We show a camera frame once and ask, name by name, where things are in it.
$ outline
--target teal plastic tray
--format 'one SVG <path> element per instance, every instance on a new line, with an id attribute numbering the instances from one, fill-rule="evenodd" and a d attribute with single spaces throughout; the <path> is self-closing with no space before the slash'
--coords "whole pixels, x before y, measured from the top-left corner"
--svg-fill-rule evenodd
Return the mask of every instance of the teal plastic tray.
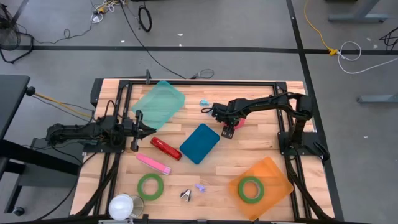
<path id="1" fill-rule="evenodd" d="M 185 103 L 185 95 L 167 81 L 158 82 L 135 105 L 132 112 L 141 110 L 144 124 L 151 128 L 161 128 Z"/>

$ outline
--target orange plastic tray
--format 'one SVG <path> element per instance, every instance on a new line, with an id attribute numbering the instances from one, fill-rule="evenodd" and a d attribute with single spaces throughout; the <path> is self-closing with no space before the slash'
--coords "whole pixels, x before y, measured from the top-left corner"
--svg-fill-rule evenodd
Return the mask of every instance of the orange plastic tray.
<path id="1" fill-rule="evenodd" d="M 257 177 L 264 186 L 264 196 L 258 203 L 246 203 L 238 194 L 238 185 L 247 176 Z M 257 187 L 252 183 L 245 184 L 243 189 L 245 195 L 248 197 L 255 197 L 257 195 Z M 293 191 L 293 186 L 276 166 L 275 162 L 270 157 L 265 157 L 248 171 L 232 180 L 228 184 L 228 190 L 235 199 L 240 211 L 249 220 L 255 220 L 290 194 Z"/>

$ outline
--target black metal frame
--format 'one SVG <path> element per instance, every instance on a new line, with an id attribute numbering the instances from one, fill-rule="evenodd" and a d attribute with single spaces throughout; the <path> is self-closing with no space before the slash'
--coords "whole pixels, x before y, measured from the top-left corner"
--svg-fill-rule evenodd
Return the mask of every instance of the black metal frame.
<path id="1" fill-rule="evenodd" d="M 156 84 L 157 82 L 159 82 L 158 80 L 151 80 L 150 81 L 151 84 Z M 171 85 L 248 85 L 248 86 L 269 86 L 272 87 L 274 94 L 278 94 L 278 93 L 285 93 L 287 92 L 287 85 L 286 82 L 256 82 L 256 81 L 213 81 L 213 80 L 208 80 L 208 81 L 204 81 L 204 80 L 170 80 L 168 81 Z M 100 82 L 95 82 L 95 85 L 97 85 L 95 88 L 98 90 L 101 89 L 100 86 L 98 85 L 102 85 L 102 80 Z M 118 94 L 116 97 L 116 109 L 115 111 L 119 111 L 119 104 L 120 104 L 120 99 L 121 99 L 121 93 L 122 90 L 125 86 L 128 87 L 127 89 L 127 97 L 126 97 L 126 103 L 125 103 L 125 108 L 124 108 L 124 113 L 123 113 L 123 118 L 126 116 L 125 114 L 127 114 L 128 111 L 128 107 L 129 107 L 129 99 L 131 97 L 131 90 L 132 87 L 134 85 L 145 85 L 147 83 L 147 80 L 121 80 L 119 82 L 119 88 L 118 88 Z M 282 116 L 282 111 L 281 110 L 277 110 L 277 117 L 278 117 L 278 123 L 279 123 L 279 131 L 280 132 L 284 132 L 285 131 L 285 126 L 284 126 L 284 119 Z M 289 127 L 293 126 L 293 119 L 291 116 L 287 115 L 288 117 L 288 124 Z M 288 169 L 288 163 L 291 163 L 290 157 L 287 155 L 284 155 L 284 159 L 285 159 L 285 164 L 286 164 L 286 169 Z M 119 165 L 119 160 L 120 160 L 120 154 L 116 154 L 115 155 L 115 162 L 118 163 Z M 302 167 L 302 162 L 300 159 L 300 156 L 296 156 L 295 157 L 295 163 L 296 163 L 296 168 L 297 168 L 297 175 L 301 181 L 301 183 L 303 184 L 303 186 L 305 187 L 305 178 L 304 178 L 304 173 L 303 173 L 303 167 Z M 101 177 L 106 175 L 106 171 L 107 171 L 107 167 L 109 164 L 109 156 L 105 156 L 104 158 L 104 162 L 103 162 L 103 169 L 101 171 Z M 293 180 L 289 177 L 288 180 L 290 183 L 293 183 Z M 114 186 L 116 185 L 116 176 L 114 176 L 114 178 L 111 180 L 110 183 L 110 188 L 109 188 L 109 192 L 108 192 L 108 201 L 107 201 L 107 205 L 109 205 L 110 200 L 114 197 Z M 311 219 L 312 218 L 312 214 L 311 214 L 311 209 L 310 206 L 308 204 L 308 202 L 306 201 L 306 199 L 303 197 L 303 204 L 304 204 L 304 212 L 305 212 L 305 218 L 306 219 Z M 300 211 L 299 211 L 299 206 L 297 203 L 297 196 L 295 193 L 295 189 L 293 190 L 293 192 L 290 194 L 290 199 L 292 202 L 292 210 L 293 210 L 293 215 L 294 215 L 294 220 L 299 220 L 301 219 L 300 217 Z M 101 204 L 101 199 L 99 199 L 97 201 L 97 206 L 95 207 L 94 210 L 94 215 L 98 215 L 99 209 L 100 209 L 100 205 Z M 157 220 L 160 222 L 163 221 L 171 221 L 174 223 L 186 223 L 186 220 Z M 253 223 L 250 221 L 232 221 L 233 223 Z M 269 223 L 268 221 L 264 222 L 264 221 L 259 221 L 256 220 L 255 223 Z"/>

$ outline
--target small purple toy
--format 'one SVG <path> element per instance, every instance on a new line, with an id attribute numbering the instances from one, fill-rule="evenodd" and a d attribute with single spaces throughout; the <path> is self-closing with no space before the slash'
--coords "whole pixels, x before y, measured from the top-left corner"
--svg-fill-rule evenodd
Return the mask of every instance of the small purple toy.
<path id="1" fill-rule="evenodd" d="M 201 192 L 206 192 L 205 186 L 202 186 L 202 185 L 199 185 L 199 184 L 195 184 L 195 187 L 197 187 Z"/>

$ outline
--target wooden tabletop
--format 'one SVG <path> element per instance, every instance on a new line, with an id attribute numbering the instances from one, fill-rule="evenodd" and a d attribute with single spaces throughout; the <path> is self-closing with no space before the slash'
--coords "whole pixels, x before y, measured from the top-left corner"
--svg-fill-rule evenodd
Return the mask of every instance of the wooden tabletop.
<path id="1" fill-rule="evenodd" d="M 105 79 L 99 96 L 96 117 L 103 116 L 108 100 L 115 100 L 118 91 L 118 79 Z M 288 91 L 305 93 L 302 82 L 287 81 Z M 136 103 L 153 85 L 133 85 L 130 105 Z M 279 131 L 276 110 L 251 113 L 245 125 L 235 131 L 233 139 L 221 138 L 218 144 L 199 164 L 194 164 L 183 156 L 176 161 L 150 144 L 156 136 L 170 146 L 179 149 L 180 145 L 191 135 L 199 124 L 205 123 L 216 133 L 221 133 L 222 125 L 208 114 L 200 112 L 199 101 L 206 98 L 210 103 L 228 104 L 235 98 L 254 99 L 273 94 L 269 86 L 228 86 L 228 85 L 174 85 L 186 99 L 185 105 L 155 134 L 139 141 L 139 152 L 145 154 L 169 167 L 170 175 L 147 167 L 135 157 L 135 152 L 129 149 L 131 138 L 127 139 L 125 152 L 121 156 L 118 170 L 115 195 L 137 195 L 139 179 L 148 173 L 158 173 L 164 181 L 162 196 L 154 201 L 145 201 L 144 213 L 150 219 L 184 219 L 184 220 L 247 220 L 239 212 L 227 190 L 229 181 L 242 174 L 266 156 L 278 165 L 286 174 L 284 158 L 280 155 L 277 132 Z M 313 131 L 312 122 L 305 127 L 306 131 Z M 71 214 L 78 212 L 93 195 L 100 179 L 103 154 L 95 155 L 88 161 L 80 172 Z M 334 216 L 330 194 L 326 184 L 326 177 L 321 160 L 316 156 L 302 156 L 303 172 L 308 191 L 315 201 L 329 216 Z M 195 184 L 206 187 L 205 193 L 200 192 Z M 145 191 L 152 193 L 156 190 L 155 182 L 148 181 Z M 190 202 L 180 199 L 181 192 L 191 189 Z M 101 213 L 105 212 L 107 196 L 103 197 Z M 297 191 L 298 205 L 301 217 L 304 209 L 300 192 Z M 260 220 L 294 220 L 290 197 L 286 196 L 277 205 L 260 216 Z"/>

